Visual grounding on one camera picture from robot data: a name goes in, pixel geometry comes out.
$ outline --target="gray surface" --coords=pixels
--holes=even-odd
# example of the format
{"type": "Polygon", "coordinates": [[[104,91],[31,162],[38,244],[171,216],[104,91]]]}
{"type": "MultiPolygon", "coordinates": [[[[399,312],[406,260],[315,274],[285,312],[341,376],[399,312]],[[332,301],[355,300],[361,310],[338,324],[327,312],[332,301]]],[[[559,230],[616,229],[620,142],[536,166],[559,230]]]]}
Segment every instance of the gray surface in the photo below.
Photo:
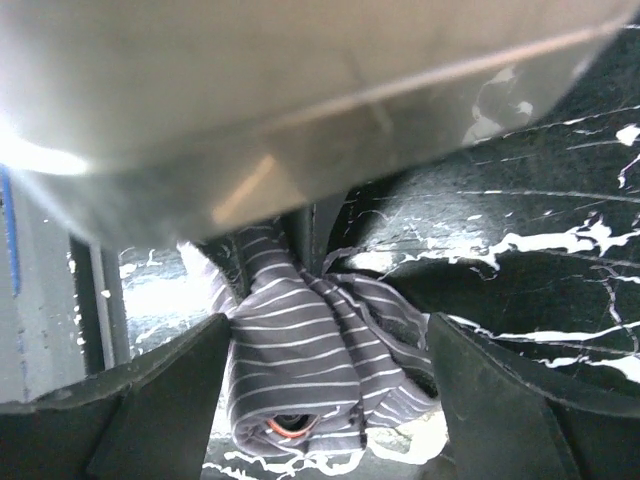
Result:
{"type": "MultiPolygon", "coordinates": [[[[74,322],[75,290],[68,265],[68,233],[49,220],[20,189],[13,189],[13,197],[22,290],[17,298],[11,297],[7,249],[3,245],[0,372],[10,381],[2,384],[0,398],[28,401],[77,382],[85,373],[82,340],[74,322]]],[[[4,222],[2,232],[4,243],[4,222]]]]}
{"type": "Polygon", "coordinates": [[[202,239],[540,118],[639,4],[3,4],[10,160],[103,245],[202,239]]]}

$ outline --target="striped cloth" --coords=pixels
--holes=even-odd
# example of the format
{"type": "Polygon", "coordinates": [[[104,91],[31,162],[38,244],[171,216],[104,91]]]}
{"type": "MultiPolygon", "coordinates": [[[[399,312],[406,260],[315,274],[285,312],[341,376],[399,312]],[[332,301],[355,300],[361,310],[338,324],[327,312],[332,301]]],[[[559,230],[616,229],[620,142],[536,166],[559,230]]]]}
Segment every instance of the striped cloth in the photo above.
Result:
{"type": "Polygon", "coordinates": [[[331,456],[366,447],[367,427],[395,427],[439,404],[426,352],[427,318],[390,286],[359,274],[315,278],[297,264],[277,221],[236,237],[251,293],[239,305],[224,275],[192,246],[185,266],[211,312],[232,329],[227,415],[237,446],[258,456],[331,456]],[[311,415],[298,438],[276,415],[311,415]]]}

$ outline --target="metallic surface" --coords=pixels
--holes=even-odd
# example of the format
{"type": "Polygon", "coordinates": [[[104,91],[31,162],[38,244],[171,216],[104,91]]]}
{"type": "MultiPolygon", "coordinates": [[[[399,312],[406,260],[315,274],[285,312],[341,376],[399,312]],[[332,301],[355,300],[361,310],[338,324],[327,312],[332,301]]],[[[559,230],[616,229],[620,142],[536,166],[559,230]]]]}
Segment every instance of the metallic surface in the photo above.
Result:
{"type": "Polygon", "coordinates": [[[204,238],[539,118],[639,4],[3,2],[2,161],[87,238],[204,238]]]}

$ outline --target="blue line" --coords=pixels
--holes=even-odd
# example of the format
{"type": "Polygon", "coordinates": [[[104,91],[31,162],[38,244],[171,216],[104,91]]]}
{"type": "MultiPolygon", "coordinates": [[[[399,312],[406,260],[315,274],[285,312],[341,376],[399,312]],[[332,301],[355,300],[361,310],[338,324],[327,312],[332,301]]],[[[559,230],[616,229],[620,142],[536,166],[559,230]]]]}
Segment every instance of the blue line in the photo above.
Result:
{"type": "Polygon", "coordinates": [[[20,279],[20,258],[18,256],[18,231],[16,228],[16,212],[11,194],[11,181],[9,169],[0,165],[2,177],[2,204],[4,205],[4,218],[7,224],[7,244],[9,247],[9,270],[11,272],[11,285],[13,296],[20,294],[22,287],[20,279]]]}

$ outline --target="gray cloth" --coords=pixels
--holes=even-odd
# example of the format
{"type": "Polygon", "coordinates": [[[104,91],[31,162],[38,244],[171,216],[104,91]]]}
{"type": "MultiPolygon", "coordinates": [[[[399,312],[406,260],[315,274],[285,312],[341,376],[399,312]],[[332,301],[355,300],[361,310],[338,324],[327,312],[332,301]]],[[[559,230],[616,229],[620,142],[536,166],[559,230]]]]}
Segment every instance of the gray cloth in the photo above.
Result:
{"type": "Polygon", "coordinates": [[[239,305],[215,265],[198,263],[194,248],[181,251],[205,282],[211,312],[231,322],[227,415],[241,450],[353,453],[366,447],[367,427],[395,427],[438,405],[426,393],[428,316],[396,290],[359,274],[314,278],[297,265],[277,222],[245,228],[237,242],[251,283],[239,305]],[[285,438],[267,425],[276,415],[318,422],[285,438]]]}

